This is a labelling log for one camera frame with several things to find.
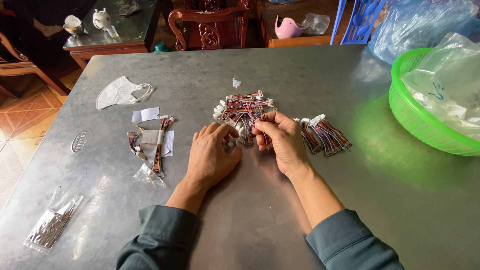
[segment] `ear loop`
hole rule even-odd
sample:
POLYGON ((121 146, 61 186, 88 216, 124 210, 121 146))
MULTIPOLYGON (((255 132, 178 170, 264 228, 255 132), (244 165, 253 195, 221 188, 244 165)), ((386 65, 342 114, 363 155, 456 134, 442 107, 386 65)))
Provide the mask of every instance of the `ear loop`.
POLYGON ((142 99, 147 99, 153 93, 153 86, 151 84, 139 84, 137 86, 138 89, 135 90, 134 92, 142 90, 142 88, 144 88, 145 86, 148 86, 148 89, 145 92, 145 94, 143 96, 139 97, 139 98, 134 98, 131 101, 138 102, 142 99))

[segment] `glass tabletop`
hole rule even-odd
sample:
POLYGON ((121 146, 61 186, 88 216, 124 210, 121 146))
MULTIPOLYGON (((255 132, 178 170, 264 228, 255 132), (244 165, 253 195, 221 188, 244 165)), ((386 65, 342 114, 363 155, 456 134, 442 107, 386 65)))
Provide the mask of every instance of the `glass tabletop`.
POLYGON ((69 49, 80 46, 144 42, 149 25, 158 23, 152 22, 157 0, 136 0, 136 2, 140 10, 130 16, 122 16, 118 14, 118 11, 125 3, 123 0, 98 0, 85 18, 82 19, 85 32, 79 36, 70 36, 63 47, 69 49), (112 24, 119 34, 118 38, 111 38, 107 31, 97 29, 93 25, 95 9, 102 11, 103 8, 107 8, 112 24))

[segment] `teapot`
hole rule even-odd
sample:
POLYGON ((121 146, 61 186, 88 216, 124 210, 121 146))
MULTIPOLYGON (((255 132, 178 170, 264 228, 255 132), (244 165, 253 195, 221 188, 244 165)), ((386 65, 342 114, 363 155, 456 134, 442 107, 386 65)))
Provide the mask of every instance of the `teapot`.
POLYGON ((96 9, 95 13, 93 13, 93 25, 103 31, 106 31, 107 27, 112 25, 111 20, 110 15, 107 13, 107 8, 103 8, 103 11, 96 9))

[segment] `teal bottle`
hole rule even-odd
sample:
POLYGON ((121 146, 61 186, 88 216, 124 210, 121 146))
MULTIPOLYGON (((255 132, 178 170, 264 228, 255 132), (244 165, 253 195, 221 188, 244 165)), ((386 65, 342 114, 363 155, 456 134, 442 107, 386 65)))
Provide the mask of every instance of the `teal bottle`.
POLYGON ((172 51, 163 41, 155 43, 155 50, 153 52, 166 52, 172 51))

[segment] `face mask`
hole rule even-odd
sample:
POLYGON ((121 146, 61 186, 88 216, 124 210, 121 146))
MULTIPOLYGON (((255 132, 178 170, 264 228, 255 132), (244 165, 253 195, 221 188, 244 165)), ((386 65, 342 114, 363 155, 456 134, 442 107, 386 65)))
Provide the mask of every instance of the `face mask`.
POLYGON ((122 76, 105 87, 96 98, 96 108, 103 109, 114 104, 134 104, 142 99, 147 99, 153 92, 149 84, 136 85, 122 76), (145 94, 139 98, 132 96, 135 91, 147 87, 145 94))

